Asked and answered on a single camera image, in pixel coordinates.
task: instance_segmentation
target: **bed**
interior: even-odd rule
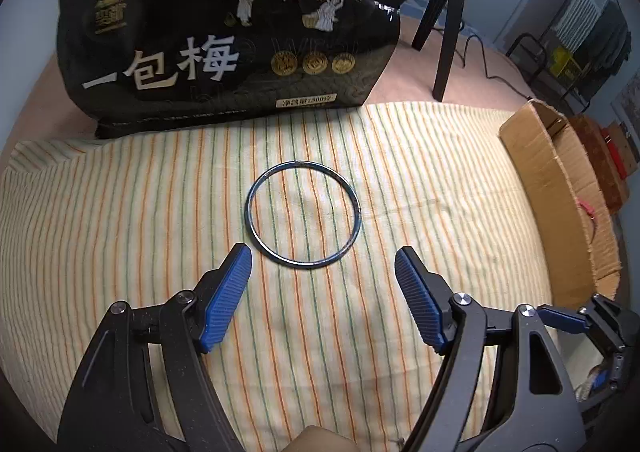
[[[415,26],[403,23],[403,39]],[[340,172],[359,195],[363,230],[341,261],[315,272],[277,266],[252,247],[248,289],[206,359],[247,450],[281,450],[310,424],[356,440],[361,450],[398,450],[440,363],[421,342],[394,278],[403,245],[454,291],[484,305],[551,300],[535,220],[497,136],[524,99],[484,78],[472,45],[473,63],[452,70],[451,103],[428,102],[438,42],[432,35],[420,53],[402,43],[362,108],[111,141],[90,139],[92,122],[64,102],[55,65],[49,68],[13,134],[36,140],[4,157],[0,368],[50,437],[109,305],[164,302],[219,266],[235,242],[251,245],[242,224],[246,193],[281,161],[309,159]],[[503,56],[488,52],[488,64],[527,93]],[[51,107],[63,125],[57,132],[55,120],[42,117]],[[340,190],[308,171],[271,179],[256,203],[265,241],[299,259],[331,253],[353,220]],[[159,353],[153,346],[162,418],[180,436]],[[489,351],[467,435],[481,426],[493,359]]]

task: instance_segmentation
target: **label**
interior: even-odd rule
[[[99,0],[95,4],[95,33],[103,34],[127,26],[124,10],[127,0]]]
[[[276,107],[304,107],[315,106],[317,104],[325,104],[327,102],[335,102],[338,97],[338,93],[331,93],[329,95],[316,95],[314,97],[299,97],[299,98],[285,98],[276,101]]]

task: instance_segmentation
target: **silver ring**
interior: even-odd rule
[[[312,169],[313,171],[321,172],[322,174],[332,177],[335,181],[337,181],[345,190],[347,196],[349,196],[351,205],[353,206],[353,214],[355,216],[353,230],[351,231],[349,240],[340,250],[335,252],[335,254],[329,255],[329,257],[324,257],[323,259],[314,261],[312,263],[294,261],[292,259],[288,259],[287,257],[282,257],[281,255],[278,255],[276,252],[271,250],[266,244],[264,244],[264,241],[260,239],[260,236],[255,231],[254,216],[251,213],[251,207],[254,203],[255,194],[258,192],[260,185],[267,181],[271,176],[277,174],[278,172],[287,171],[287,169]],[[255,181],[255,183],[249,190],[246,202],[244,203],[244,223],[249,230],[251,239],[253,240],[254,244],[264,255],[269,257],[272,261],[289,268],[296,268],[300,270],[315,270],[318,268],[327,267],[335,261],[338,261],[343,257],[344,254],[349,251],[349,249],[353,246],[353,244],[356,242],[356,239],[358,238],[358,233],[360,232],[360,228],[362,226],[362,212],[360,211],[360,202],[358,201],[356,191],[353,190],[353,187],[351,187],[349,182],[345,180],[340,174],[335,172],[334,169],[330,169],[314,161],[295,160],[286,161],[284,163],[276,165],[275,167],[272,167]]]

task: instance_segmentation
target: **gold emblem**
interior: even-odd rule
[[[334,73],[338,75],[344,75],[345,73],[349,73],[353,70],[353,67],[356,65],[356,58],[351,54],[340,54],[334,58],[334,61],[331,64]]]
[[[298,69],[298,57],[291,52],[278,52],[271,58],[271,69],[281,77],[289,76]]]
[[[305,57],[305,60],[302,61],[302,69],[309,75],[322,73],[328,65],[329,60],[326,58],[326,55],[320,54],[319,52],[311,52]]]
[[[127,0],[99,0],[95,4],[95,33],[103,34],[127,26],[124,10]]]

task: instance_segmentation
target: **cable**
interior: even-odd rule
[[[464,30],[465,28],[466,28],[465,20],[461,20],[461,21],[460,21],[460,29],[458,30],[458,32],[459,32],[459,33],[460,33],[460,32],[462,32],[462,30]],[[437,28],[437,27],[434,27],[433,29],[434,29],[436,32],[439,32],[439,33],[441,33],[441,34],[444,32],[444,28]]]
[[[433,28],[433,29],[436,32],[438,32],[442,37],[444,37],[444,29],[443,28]],[[521,93],[520,91],[515,89],[513,87],[513,85],[508,80],[504,79],[503,77],[501,77],[499,75],[492,75],[492,76],[489,75],[489,70],[487,69],[487,65],[486,65],[486,54],[484,52],[484,42],[482,42],[482,39],[477,34],[472,34],[466,39],[465,54],[464,55],[460,55],[460,52],[456,48],[456,55],[458,55],[460,57],[460,60],[462,61],[462,68],[466,68],[466,52],[467,52],[467,50],[469,48],[469,41],[471,41],[471,39],[473,39],[473,38],[478,39],[478,41],[480,42],[480,46],[482,47],[482,62],[484,63],[484,76],[489,80],[499,80],[503,84],[507,84],[507,86],[510,87],[513,92],[517,93],[517,95],[521,96],[522,98],[524,98],[526,100],[532,100],[532,98],[534,98],[533,96],[531,96],[531,95],[527,96],[524,93]]]

